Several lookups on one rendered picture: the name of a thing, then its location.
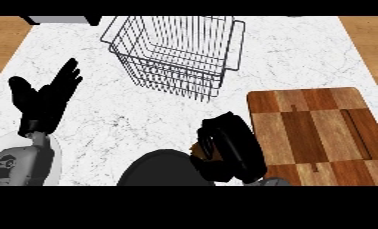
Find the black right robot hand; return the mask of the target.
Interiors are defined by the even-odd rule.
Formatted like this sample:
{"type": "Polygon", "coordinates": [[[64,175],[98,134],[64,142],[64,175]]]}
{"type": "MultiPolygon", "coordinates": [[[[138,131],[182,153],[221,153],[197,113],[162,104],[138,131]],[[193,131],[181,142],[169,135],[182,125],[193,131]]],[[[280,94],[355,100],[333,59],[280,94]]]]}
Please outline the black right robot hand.
{"type": "Polygon", "coordinates": [[[230,182],[233,178],[246,184],[256,182],[268,172],[258,138],[243,118],[233,112],[203,120],[197,131],[203,149],[210,148],[213,159],[201,160],[191,154],[191,161],[209,181],[230,182]]]}

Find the grey and black appliance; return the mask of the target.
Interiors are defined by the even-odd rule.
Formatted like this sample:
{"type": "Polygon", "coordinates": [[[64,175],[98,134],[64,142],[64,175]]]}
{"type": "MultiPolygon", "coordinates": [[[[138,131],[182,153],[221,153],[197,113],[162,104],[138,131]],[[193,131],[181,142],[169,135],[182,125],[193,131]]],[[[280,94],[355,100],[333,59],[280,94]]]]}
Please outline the grey and black appliance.
{"type": "Polygon", "coordinates": [[[23,19],[30,25],[41,25],[42,23],[76,23],[98,26],[101,16],[23,16],[23,19]]]}

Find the brown wooden cutting board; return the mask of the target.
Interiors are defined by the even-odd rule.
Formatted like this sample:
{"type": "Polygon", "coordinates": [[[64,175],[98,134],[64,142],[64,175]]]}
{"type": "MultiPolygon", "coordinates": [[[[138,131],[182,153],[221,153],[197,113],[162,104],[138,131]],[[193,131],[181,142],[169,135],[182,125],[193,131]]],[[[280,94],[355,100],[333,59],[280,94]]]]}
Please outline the brown wooden cutting board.
{"type": "Polygon", "coordinates": [[[268,175],[302,186],[378,186],[378,122],[354,87],[253,91],[268,175]]]}

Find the brown sweet potato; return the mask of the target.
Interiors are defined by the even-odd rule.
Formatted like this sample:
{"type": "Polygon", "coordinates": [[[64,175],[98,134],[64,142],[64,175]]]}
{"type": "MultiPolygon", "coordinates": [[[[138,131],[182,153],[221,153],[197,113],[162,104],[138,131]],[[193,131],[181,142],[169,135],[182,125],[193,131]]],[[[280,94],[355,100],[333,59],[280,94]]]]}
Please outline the brown sweet potato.
{"type": "Polygon", "coordinates": [[[191,148],[191,154],[199,157],[201,160],[212,160],[213,159],[213,151],[210,148],[203,149],[201,145],[196,143],[191,148]]]}

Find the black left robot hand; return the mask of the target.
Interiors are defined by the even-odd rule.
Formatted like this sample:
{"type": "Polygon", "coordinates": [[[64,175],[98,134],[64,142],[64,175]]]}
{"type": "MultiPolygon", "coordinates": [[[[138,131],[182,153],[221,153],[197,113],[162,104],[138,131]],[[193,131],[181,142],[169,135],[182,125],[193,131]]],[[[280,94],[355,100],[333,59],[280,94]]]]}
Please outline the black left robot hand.
{"type": "Polygon", "coordinates": [[[29,137],[35,132],[52,134],[58,128],[69,101],[83,81],[79,61],[72,58],[54,81],[41,90],[20,76],[10,78],[12,102],[23,113],[18,135],[29,137]]]}

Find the dark grey round object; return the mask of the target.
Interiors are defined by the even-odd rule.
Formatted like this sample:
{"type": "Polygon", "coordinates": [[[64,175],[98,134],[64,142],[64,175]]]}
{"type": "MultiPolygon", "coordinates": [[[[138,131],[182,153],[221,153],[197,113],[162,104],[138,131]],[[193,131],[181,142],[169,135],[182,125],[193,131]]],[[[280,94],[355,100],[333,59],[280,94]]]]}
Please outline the dark grey round object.
{"type": "Polygon", "coordinates": [[[173,149],[147,153],[126,169],[119,186],[215,186],[204,179],[191,156],[173,149]]]}

